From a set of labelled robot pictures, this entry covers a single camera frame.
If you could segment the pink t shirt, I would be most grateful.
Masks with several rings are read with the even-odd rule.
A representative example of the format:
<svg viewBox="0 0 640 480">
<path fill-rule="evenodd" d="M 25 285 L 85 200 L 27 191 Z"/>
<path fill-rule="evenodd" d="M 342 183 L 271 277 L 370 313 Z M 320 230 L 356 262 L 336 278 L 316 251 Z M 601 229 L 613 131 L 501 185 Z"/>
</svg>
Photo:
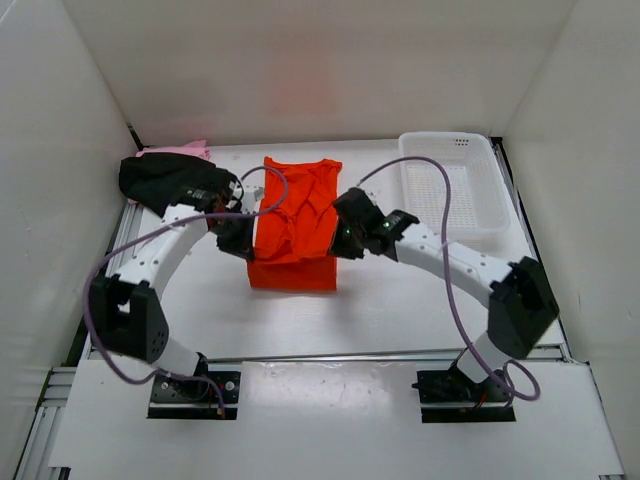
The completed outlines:
<svg viewBox="0 0 640 480">
<path fill-rule="evenodd" d="M 140 203 L 163 215 L 180 183 L 207 180 L 214 167 L 205 141 L 181 147 L 145 148 L 121 161 L 119 188 L 129 203 Z"/>
</svg>

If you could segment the orange garment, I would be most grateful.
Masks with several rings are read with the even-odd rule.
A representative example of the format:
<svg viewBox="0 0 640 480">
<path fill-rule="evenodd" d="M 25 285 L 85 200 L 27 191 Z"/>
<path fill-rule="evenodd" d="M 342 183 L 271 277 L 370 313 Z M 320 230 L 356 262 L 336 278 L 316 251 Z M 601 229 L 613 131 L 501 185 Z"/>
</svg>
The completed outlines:
<svg viewBox="0 0 640 480">
<path fill-rule="evenodd" d="M 254 259 L 247 263 L 254 289 L 328 293 L 337 289 L 337 259 L 328 253 L 338 218 L 337 199 L 342 163 L 280 163 L 267 156 L 265 197 L 260 208 L 277 203 L 257 219 Z"/>
</svg>

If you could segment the black t shirt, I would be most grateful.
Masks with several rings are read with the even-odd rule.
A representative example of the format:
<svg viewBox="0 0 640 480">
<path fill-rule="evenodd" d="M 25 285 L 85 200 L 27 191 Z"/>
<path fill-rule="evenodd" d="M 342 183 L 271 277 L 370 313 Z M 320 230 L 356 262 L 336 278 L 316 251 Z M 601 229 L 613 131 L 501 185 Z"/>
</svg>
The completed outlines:
<svg viewBox="0 0 640 480">
<path fill-rule="evenodd" d="M 236 179 L 214 163 L 177 153 L 145 153 L 121 161 L 118 183 L 121 193 L 163 216 L 183 187 L 219 193 Z"/>
</svg>

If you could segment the white plastic basket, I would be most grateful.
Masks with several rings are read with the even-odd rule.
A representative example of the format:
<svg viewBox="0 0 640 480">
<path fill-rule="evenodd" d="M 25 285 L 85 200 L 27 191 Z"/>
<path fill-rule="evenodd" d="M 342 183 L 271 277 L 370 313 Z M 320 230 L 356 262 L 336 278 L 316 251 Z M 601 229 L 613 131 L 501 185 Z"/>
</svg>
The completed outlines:
<svg viewBox="0 0 640 480">
<path fill-rule="evenodd" d="M 510 228 L 502 177 L 490 141 L 475 133 L 410 132 L 398 138 L 404 209 L 447 237 L 489 245 Z"/>
</svg>

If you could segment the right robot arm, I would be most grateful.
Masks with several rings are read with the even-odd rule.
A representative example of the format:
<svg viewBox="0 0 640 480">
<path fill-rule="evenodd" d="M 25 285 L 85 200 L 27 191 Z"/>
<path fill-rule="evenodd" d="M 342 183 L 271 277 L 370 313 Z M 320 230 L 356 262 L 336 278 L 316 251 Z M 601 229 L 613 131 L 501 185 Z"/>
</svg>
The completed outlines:
<svg viewBox="0 0 640 480">
<path fill-rule="evenodd" d="M 331 254 L 359 259 L 365 252 L 417 267 L 457 287 L 487 308 L 486 331 L 452 365 L 455 375 L 479 384 L 509 360 L 523 360 L 559 316 L 543 266 L 528 256 L 517 262 L 480 253 L 442 238 L 409 213 L 385 215 L 359 188 L 333 202 L 338 216 Z"/>
</svg>

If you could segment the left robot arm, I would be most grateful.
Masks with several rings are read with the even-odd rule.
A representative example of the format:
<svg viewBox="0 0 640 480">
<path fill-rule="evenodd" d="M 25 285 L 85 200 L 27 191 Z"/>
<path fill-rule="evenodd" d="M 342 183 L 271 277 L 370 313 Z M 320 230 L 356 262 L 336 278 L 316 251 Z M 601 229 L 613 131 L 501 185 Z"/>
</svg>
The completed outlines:
<svg viewBox="0 0 640 480">
<path fill-rule="evenodd" d="M 211 186 L 184 184 L 159 206 L 160 226 L 121 247 L 132 258 L 111 275 L 92 273 L 85 285 L 84 319 L 93 346 L 127 383 L 134 378 L 114 362 L 121 355 L 178 383 L 205 382 L 207 358 L 170 333 L 161 299 L 180 264 L 206 235 L 218 249 L 243 260 L 252 257 L 254 221 L 261 186 L 250 187 L 226 170 Z"/>
</svg>

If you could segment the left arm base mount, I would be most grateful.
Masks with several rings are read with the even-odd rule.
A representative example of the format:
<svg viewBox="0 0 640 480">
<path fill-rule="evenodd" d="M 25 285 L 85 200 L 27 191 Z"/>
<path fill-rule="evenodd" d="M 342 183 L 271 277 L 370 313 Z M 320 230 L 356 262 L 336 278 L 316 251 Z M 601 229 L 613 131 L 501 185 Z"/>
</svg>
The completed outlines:
<svg viewBox="0 0 640 480">
<path fill-rule="evenodd" d="M 223 407 L 219 406 L 216 390 L 208 382 L 182 381 L 156 375 L 151 386 L 147 418 L 154 420 L 221 420 L 237 419 L 241 371 L 210 365 L 206 376 L 219 389 Z"/>
</svg>

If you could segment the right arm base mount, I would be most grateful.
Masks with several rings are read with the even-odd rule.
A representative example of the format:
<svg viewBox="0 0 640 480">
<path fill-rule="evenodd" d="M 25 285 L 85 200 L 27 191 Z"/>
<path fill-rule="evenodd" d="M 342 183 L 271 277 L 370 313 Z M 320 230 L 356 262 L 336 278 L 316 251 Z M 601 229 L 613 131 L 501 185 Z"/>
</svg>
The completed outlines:
<svg viewBox="0 0 640 480">
<path fill-rule="evenodd" d="M 411 387 L 418 392 L 425 424 L 511 423 L 511 395 L 487 377 L 473 383 L 457 369 L 419 370 Z"/>
</svg>

